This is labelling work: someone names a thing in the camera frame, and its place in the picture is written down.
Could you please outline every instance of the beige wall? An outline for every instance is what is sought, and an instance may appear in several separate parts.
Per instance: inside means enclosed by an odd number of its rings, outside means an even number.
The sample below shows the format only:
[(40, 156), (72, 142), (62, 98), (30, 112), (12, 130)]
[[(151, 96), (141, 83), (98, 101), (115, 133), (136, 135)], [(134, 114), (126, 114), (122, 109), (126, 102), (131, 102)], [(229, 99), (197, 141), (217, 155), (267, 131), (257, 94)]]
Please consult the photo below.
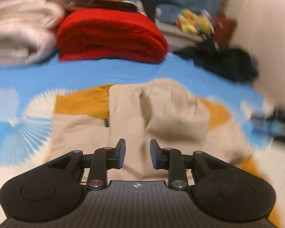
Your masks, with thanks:
[(229, 0), (226, 14), (238, 20), (233, 44), (259, 59), (260, 87), (285, 103), (285, 0)]

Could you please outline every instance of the red folded clothing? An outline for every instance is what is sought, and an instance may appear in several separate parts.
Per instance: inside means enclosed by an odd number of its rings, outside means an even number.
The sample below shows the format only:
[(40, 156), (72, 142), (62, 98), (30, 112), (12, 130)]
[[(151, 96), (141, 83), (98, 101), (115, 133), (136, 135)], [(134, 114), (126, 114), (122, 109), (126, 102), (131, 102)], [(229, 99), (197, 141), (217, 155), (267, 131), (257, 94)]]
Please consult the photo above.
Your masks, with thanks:
[(167, 41), (156, 25), (141, 13), (80, 9), (71, 13), (57, 32), (59, 60), (122, 58), (159, 63)]

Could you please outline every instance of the plush toy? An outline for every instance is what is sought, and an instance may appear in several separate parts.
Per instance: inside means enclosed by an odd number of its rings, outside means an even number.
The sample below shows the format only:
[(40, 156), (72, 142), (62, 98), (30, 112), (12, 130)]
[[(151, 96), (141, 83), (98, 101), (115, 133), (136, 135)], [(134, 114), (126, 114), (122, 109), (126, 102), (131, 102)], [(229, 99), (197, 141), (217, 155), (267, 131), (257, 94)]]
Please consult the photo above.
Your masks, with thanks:
[(192, 13), (189, 9), (183, 9), (178, 17), (177, 25), (185, 33), (211, 34), (213, 32), (210, 21), (203, 16)]

